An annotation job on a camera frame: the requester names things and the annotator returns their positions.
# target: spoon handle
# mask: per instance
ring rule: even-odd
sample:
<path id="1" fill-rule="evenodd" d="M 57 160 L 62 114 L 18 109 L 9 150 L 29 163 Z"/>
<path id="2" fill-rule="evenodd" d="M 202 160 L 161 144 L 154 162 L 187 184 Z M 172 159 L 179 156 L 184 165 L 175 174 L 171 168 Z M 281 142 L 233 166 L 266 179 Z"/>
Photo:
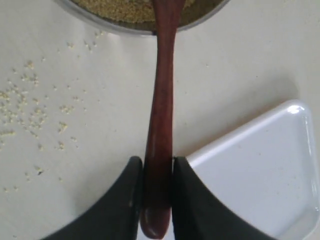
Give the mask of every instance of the spoon handle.
<path id="1" fill-rule="evenodd" d="M 153 0 L 157 66 L 144 162 L 140 224 L 151 239 L 162 239 L 171 215 L 173 159 L 173 71 L 176 32 L 185 0 Z"/>

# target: black plastic piece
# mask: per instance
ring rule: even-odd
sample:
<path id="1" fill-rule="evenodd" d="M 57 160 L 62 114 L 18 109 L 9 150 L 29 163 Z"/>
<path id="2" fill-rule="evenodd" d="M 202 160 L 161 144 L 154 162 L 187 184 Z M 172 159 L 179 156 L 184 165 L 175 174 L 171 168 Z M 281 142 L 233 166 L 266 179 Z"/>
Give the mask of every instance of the black plastic piece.
<path id="1" fill-rule="evenodd" d="M 143 164 L 131 157 L 109 191 L 87 212 L 43 240 L 135 240 L 142 197 Z"/>
<path id="2" fill-rule="evenodd" d="M 174 160 L 171 194 L 176 240 L 274 240 L 223 205 L 184 157 Z"/>

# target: white table surface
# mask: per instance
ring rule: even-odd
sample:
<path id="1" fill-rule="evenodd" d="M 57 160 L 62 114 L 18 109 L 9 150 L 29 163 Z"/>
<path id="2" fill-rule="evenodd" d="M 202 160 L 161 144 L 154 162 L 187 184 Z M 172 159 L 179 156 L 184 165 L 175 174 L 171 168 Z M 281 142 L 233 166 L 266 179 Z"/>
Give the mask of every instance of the white table surface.
<path id="1" fill-rule="evenodd" d="M 319 42 L 316 0 L 231 0 L 179 33 L 174 154 L 189 155 L 297 98 L 310 106 L 318 140 Z M 34 69 L 24 67 L 28 61 Z M 155 38 L 100 35 L 51 0 L 0 0 L 0 91 L 10 89 L 8 79 L 28 91 L 17 120 L 28 123 L 36 107 L 47 114 L 38 138 L 16 119 L 0 124 L 0 132 L 15 132 L 1 138 L 1 239 L 34 240 L 65 225 L 108 189 L 130 156 L 144 156 L 155 65 Z M 34 73 L 38 87 L 21 80 Z M 8 108 L 17 112 L 17 95 L 10 96 Z M 62 105 L 74 110 L 65 114 Z M 68 125 L 61 134 L 59 122 Z M 320 228 L 308 239 L 319 238 Z"/>

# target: grain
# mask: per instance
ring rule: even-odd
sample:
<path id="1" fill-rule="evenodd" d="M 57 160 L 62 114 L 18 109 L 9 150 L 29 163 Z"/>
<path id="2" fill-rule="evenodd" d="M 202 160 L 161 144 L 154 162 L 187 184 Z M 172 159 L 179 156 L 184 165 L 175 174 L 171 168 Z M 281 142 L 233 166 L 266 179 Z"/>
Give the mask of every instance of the grain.
<path id="1" fill-rule="evenodd" d="M 150 0 L 72 0 L 102 18 L 126 23 L 154 22 L 155 14 Z M 186 0 L 185 8 L 195 0 Z"/>

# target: reddish-brown wooden spoon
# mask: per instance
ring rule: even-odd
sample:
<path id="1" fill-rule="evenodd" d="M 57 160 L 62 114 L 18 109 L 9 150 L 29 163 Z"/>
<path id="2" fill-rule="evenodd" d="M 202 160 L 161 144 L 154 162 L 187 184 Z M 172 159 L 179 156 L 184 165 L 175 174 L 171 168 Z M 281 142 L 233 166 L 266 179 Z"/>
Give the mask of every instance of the reddish-brown wooden spoon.
<path id="1" fill-rule="evenodd" d="M 185 1 L 152 0 L 157 29 L 157 66 L 145 153 L 140 216 L 143 233 L 151 239 L 162 239 L 170 222 L 174 47 Z"/>

